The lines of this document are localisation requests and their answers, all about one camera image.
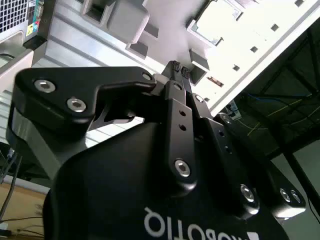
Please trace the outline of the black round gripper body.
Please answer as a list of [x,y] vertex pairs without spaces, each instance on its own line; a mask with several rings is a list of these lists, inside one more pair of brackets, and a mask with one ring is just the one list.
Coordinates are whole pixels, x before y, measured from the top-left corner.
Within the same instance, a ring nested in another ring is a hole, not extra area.
[[197,184],[180,194],[169,179],[162,128],[140,124],[68,159],[43,208],[47,240],[286,240],[261,204],[248,219],[234,215],[219,158],[194,141]]

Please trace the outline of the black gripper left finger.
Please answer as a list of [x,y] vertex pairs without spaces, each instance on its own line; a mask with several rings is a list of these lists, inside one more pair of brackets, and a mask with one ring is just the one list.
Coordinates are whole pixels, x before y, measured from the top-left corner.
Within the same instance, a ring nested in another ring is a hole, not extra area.
[[171,61],[165,83],[137,66],[27,68],[15,77],[7,139],[55,180],[62,165],[138,125],[161,129],[165,171],[188,194],[197,185],[193,111]]

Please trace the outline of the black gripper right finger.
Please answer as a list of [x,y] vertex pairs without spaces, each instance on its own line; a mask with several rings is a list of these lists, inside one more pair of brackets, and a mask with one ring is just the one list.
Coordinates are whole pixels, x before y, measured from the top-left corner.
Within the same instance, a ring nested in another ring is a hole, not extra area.
[[263,207],[277,219],[295,217],[306,210],[306,201],[296,187],[277,167],[266,159],[251,141],[235,126],[225,113],[212,116],[205,100],[192,93],[190,70],[181,69],[195,120],[195,131],[204,138],[206,153],[213,152],[205,170],[217,174],[226,197],[222,205],[232,215],[249,219],[263,211]]

